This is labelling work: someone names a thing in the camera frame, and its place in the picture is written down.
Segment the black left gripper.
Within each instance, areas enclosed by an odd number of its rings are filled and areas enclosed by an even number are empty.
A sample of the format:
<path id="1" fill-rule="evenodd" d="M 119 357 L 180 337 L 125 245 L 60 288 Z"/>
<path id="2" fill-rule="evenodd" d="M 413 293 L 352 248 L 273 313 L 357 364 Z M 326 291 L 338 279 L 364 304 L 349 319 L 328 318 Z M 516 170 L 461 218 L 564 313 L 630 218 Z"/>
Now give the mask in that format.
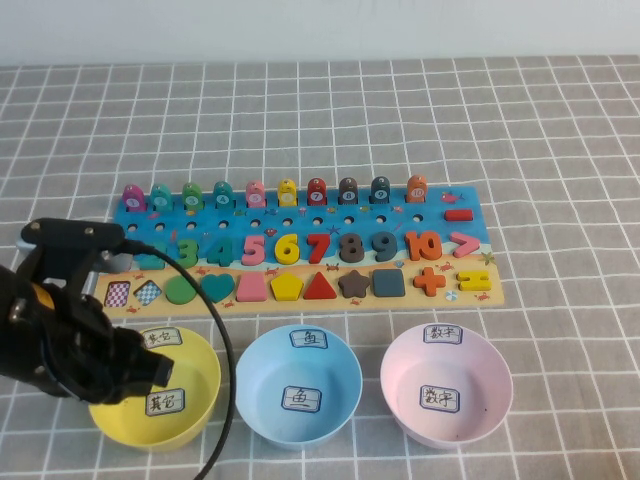
<path id="1" fill-rule="evenodd" d="M 141 333 L 87 313 L 97 330 L 64 321 L 35 298 L 15 298 L 14 378 L 56 397 L 106 405 L 168 385 L 172 359 L 147 349 Z"/>

